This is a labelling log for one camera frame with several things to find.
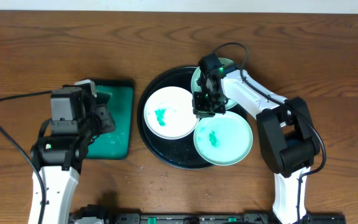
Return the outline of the white plate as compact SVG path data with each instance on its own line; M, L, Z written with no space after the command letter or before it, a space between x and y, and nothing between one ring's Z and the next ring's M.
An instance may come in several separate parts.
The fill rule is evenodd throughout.
M193 113L193 95L177 86L168 86L152 93L143 109L144 121L156 136L175 140L189 135L199 123Z

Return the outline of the mint green plate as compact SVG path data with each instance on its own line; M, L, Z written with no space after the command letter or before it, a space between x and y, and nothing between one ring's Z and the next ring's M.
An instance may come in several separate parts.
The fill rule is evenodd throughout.
M219 61L224 65L232 65L234 64L234 61L228 58L224 58L224 57L219 57ZM192 78L191 78L191 92L201 92L201 87L199 86L199 84L197 84L197 80L200 78L201 75L201 70L199 67L196 68L196 70L193 72ZM229 99L228 103L225 105L225 109L229 110L233 107L235 107L237 105L237 103L232 100Z
M229 166L248 155L253 145L253 133L242 116L228 111L201 119L193 141L204 160L218 166Z

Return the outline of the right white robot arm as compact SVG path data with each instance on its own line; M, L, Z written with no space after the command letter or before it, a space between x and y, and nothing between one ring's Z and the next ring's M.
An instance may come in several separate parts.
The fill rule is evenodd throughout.
M274 173L273 213L280 223L301 223L306 217L305 182L319 153L326 154L306 102L266 89L243 66L223 64L215 53L198 62L200 91L193 94L193 112L201 123L228 117L229 100L257 123L262 158Z

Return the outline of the green scrubbing sponge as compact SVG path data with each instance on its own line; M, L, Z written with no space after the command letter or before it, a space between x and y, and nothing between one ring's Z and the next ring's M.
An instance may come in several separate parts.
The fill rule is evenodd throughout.
M97 95L96 95L96 104L97 105L101 105L101 104L107 105L112 98L112 93L109 91L99 91L98 90L96 93L97 93Z

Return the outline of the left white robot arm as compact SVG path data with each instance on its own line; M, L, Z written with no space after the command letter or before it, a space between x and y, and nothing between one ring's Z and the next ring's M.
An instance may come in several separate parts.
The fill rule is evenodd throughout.
M73 195L89 146L115 130L92 84L52 91L52 117L43 122L31 149L35 166L29 223L68 223Z

